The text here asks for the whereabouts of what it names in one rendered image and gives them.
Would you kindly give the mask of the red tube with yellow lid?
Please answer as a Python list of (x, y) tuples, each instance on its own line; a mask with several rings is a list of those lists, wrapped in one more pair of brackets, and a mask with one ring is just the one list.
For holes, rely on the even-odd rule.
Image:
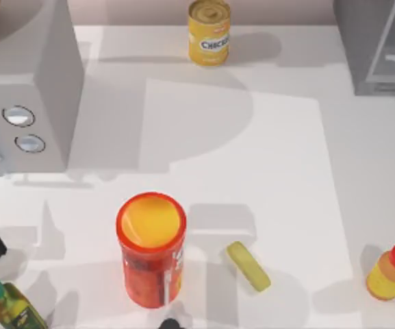
[(116, 216), (125, 290), (144, 308), (171, 303), (181, 289), (187, 218), (171, 196), (145, 192), (127, 200)]

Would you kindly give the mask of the yellow-green flat bar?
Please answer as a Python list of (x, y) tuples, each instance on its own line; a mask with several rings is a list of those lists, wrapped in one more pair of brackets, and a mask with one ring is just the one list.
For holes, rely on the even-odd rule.
[(270, 287), (271, 280), (252, 253), (240, 241), (227, 246), (227, 255), (240, 270), (249, 284), (257, 291), (262, 292)]

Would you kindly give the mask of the yellow can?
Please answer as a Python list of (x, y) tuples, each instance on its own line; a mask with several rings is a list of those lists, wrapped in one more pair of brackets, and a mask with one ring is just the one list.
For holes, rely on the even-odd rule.
[(224, 0), (195, 0), (188, 8), (188, 54), (202, 66), (223, 64), (229, 55), (231, 8)]

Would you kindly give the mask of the microwave knob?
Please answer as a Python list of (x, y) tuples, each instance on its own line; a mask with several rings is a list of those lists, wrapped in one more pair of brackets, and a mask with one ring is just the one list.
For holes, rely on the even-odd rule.
[(36, 118), (34, 113), (23, 106), (12, 106), (4, 108), (2, 111), (3, 118), (11, 125), (16, 127), (29, 127), (34, 124)]
[(18, 136), (14, 139), (15, 145), (26, 153), (37, 154), (45, 150), (46, 144), (34, 134)]

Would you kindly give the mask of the pale microwave oven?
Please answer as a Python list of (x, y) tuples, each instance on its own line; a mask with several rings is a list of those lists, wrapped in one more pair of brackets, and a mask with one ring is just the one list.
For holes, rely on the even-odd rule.
[[(0, 0), (0, 175), (66, 169), (83, 85), (68, 0)], [(34, 124), (9, 124), (1, 111), (12, 106), (31, 110)], [(14, 139), (28, 134), (45, 150), (21, 151)]]

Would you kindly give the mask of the grey cabinet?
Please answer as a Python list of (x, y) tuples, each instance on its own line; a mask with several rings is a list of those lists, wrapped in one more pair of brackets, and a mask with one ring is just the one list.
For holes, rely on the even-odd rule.
[(395, 96), (395, 0), (333, 0), (357, 96)]

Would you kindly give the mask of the yellow bottle with red cap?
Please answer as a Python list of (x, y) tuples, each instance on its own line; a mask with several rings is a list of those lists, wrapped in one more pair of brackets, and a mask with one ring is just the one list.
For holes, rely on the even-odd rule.
[(367, 275), (366, 288), (378, 300), (395, 298), (395, 245), (381, 255)]

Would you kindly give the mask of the green bottle with green cap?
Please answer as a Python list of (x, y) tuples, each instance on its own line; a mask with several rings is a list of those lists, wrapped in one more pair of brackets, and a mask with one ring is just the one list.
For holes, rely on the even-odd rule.
[(4, 329), (49, 329), (32, 303), (11, 282), (0, 281), (0, 324)]

